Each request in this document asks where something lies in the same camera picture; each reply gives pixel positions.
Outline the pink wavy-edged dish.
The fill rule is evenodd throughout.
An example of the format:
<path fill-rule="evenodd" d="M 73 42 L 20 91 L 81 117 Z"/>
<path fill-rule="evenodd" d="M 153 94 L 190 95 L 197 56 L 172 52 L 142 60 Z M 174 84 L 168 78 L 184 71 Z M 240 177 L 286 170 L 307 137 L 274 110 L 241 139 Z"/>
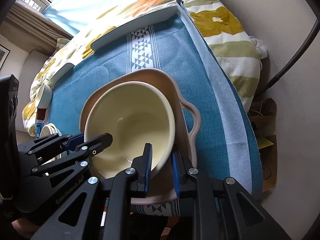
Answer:
<path fill-rule="evenodd" d="M 79 129 L 85 130 L 85 124 L 91 108 L 96 101 L 112 87 L 128 82 L 141 81 L 159 89 L 169 101 L 175 116 L 176 136 L 175 145 L 180 154 L 190 159 L 192 165 L 197 167 L 196 137 L 201 128 L 199 110 L 185 100 L 174 78 L 159 69 L 142 69 L 118 77 L 95 90 L 86 100 L 80 115 Z M 146 198 L 132 198 L 133 205 L 155 205 L 168 203 L 177 198 L 172 179 L 171 161 L 167 161 L 157 175 L 150 179 L 150 187 Z"/>

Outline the cream ceramic bowl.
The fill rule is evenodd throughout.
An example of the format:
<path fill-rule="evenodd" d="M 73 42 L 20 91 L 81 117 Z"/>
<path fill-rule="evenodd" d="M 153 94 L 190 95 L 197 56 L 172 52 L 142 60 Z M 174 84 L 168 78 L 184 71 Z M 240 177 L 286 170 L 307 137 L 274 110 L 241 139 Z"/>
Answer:
<path fill-rule="evenodd" d="M 104 133 L 112 144 L 92 158 L 93 171 L 102 179 L 114 177 L 152 145 L 151 176 L 156 176 L 169 159 L 175 141 L 175 118 L 171 105 L 156 87 L 129 81 L 106 91 L 88 115 L 84 140 Z"/>

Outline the white ceramic bowl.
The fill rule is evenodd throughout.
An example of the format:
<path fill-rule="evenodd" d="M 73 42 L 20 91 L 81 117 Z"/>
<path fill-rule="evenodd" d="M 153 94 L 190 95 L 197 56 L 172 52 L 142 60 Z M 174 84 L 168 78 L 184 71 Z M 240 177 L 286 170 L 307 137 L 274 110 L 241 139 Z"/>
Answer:
<path fill-rule="evenodd" d="M 40 109 L 48 108 L 52 100 L 53 90 L 49 85 L 43 83 L 36 96 L 35 107 Z"/>

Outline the grey headboard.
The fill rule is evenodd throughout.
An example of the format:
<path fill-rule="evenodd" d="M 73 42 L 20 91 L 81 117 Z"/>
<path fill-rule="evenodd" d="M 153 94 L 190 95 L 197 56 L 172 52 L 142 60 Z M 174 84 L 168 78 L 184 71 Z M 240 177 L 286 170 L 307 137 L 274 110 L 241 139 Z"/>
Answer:
<path fill-rule="evenodd" d="M 19 80 L 19 90 L 18 90 L 18 106 L 17 106 L 17 116 L 16 116 L 16 129 L 19 131 L 24 131 L 23 121 L 22 121 L 22 111 L 24 107 L 30 102 L 29 94 L 30 87 L 36 74 L 41 70 L 44 63 L 48 60 L 48 56 L 33 50 L 28 56 Z"/>

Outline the framed city picture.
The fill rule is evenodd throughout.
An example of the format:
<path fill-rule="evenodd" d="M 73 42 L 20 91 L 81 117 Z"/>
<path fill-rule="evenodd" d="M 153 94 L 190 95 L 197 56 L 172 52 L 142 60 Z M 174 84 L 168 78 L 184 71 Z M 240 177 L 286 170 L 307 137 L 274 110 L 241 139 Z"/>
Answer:
<path fill-rule="evenodd" d="M 5 46 L 0 45 L 0 69 L 3 67 L 9 54 L 10 54 L 10 50 Z"/>

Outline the blue patterned tablecloth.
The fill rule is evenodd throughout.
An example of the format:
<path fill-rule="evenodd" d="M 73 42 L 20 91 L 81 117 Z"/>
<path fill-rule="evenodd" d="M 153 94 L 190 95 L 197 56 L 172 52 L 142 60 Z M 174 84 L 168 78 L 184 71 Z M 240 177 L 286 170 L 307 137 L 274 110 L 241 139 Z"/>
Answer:
<path fill-rule="evenodd" d="M 81 141 L 110 133 L 92 160 L 99 178 L 127 168 L 152 145 L 148 192 L 132 204 L 176 215 L 172 148 L 216 179 L 235 178 L 254 198 L 263 189 L 257 141 L 235 87 L 187 15 L 136 29 L 100 48 L 56 85 L 49 121 Z"/>

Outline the brown curtain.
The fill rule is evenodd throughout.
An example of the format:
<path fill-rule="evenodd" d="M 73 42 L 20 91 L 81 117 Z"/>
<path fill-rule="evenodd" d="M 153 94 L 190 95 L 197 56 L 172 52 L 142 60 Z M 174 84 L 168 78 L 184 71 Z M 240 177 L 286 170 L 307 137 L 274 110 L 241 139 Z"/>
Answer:
<path fill-rule="evenodd" d="M 59 38 L 73 38 L 42 13 L 19 0 L 15 1 L 1 23 L 1 35 L 29 53 L 36 50 L 47 56 L 56 50 Z"/>

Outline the floral duvet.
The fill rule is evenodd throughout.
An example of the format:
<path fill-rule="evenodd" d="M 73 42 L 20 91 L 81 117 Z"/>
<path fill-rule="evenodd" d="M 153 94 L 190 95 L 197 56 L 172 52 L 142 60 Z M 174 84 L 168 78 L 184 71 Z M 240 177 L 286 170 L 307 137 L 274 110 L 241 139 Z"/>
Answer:
<path fill-rule="evenodd" d="M 246 111 L 257 89 L 262 64 L 257 41 L 249 36 L 239 20 L 219 0 L 182 0 L 197 29 L 218 63 L 236 88 Z M 58 38 L 55 53 L 35 75 L 29 89 L 29 102 L 22 110 L 23 129 L 35 136 L 35 98 L 40 86 L 48 82 L 66 63 L 74 65 L 94 53 L 91 44 L 114 28 L 139 16 L 172 7 L 176 0 L 128 0 L 109 5 L 71 40 Z"/>

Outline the light blue window sheet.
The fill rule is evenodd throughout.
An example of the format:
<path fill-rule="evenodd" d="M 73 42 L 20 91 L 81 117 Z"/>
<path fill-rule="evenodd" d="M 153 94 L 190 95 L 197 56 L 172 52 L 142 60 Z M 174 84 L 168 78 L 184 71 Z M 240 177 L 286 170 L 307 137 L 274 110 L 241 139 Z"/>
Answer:
<path fill-rule="evenodd" d="M 75 36 L 98 16 L 125 1 L 127 0 L 54 0 L 43 14 L 69 35 Z"/>

